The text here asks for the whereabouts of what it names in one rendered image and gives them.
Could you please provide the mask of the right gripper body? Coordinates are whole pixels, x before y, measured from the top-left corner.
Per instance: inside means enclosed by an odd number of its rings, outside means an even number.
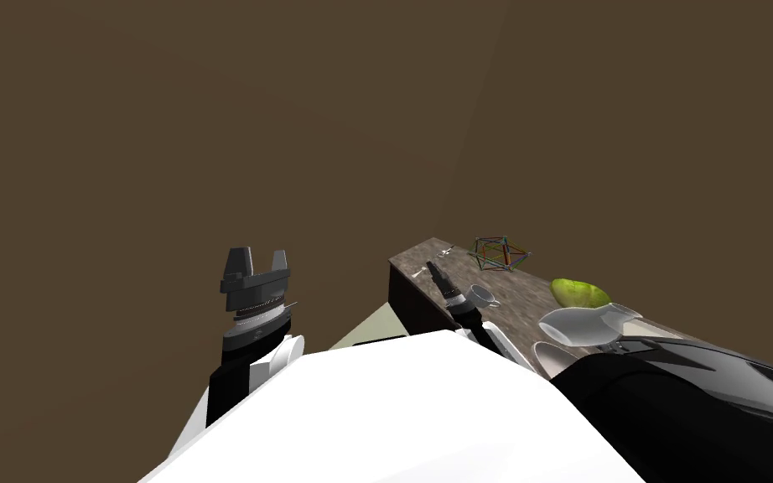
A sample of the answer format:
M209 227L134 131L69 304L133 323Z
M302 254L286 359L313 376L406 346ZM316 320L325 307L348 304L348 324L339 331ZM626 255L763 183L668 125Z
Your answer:
M452 282L450 276L436 262L426 261L426 267L431 279L437 286L442 296L454 297L455 284Z

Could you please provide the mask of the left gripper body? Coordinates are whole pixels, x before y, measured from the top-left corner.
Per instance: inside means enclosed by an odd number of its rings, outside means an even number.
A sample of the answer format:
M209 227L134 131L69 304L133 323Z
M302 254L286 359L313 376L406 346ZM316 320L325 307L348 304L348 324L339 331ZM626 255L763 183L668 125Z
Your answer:
M287 268L255 275L227 273L220 281L220 292L226 297L226 312L249 309L283 297L290 275Z

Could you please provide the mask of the grey mug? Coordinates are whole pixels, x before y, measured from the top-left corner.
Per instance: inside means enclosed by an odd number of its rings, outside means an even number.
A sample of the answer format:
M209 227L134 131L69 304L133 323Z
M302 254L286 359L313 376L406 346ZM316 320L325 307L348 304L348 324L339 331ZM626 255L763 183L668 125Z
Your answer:
M471 284L466 293L466 298L478 309L499 308L501 302L486 287L479 284Z

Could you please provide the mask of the white bowl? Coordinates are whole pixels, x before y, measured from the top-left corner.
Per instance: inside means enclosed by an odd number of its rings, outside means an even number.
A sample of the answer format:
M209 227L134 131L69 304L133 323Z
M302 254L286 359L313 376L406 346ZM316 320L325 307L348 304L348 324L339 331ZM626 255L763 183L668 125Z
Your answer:
M578 359L564 349L544 341L536 342L532 346L532 353L538 367L548 379L553 379Z

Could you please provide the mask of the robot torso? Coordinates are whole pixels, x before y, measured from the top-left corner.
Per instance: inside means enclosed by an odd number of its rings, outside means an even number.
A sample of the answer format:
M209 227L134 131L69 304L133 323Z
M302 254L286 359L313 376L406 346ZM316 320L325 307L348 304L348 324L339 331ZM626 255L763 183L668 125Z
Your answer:
M302 356L139 483L644 483L553 385L449 331Z

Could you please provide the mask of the white jug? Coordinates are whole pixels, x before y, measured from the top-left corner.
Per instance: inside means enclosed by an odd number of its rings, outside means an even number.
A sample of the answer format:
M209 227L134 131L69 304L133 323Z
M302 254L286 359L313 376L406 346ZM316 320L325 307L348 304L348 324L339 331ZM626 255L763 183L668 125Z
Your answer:
M560 345L589 347L618 340L623 335L625 323L641 317L624 305L609 303L597 308L555 309L543 315L538 326Z

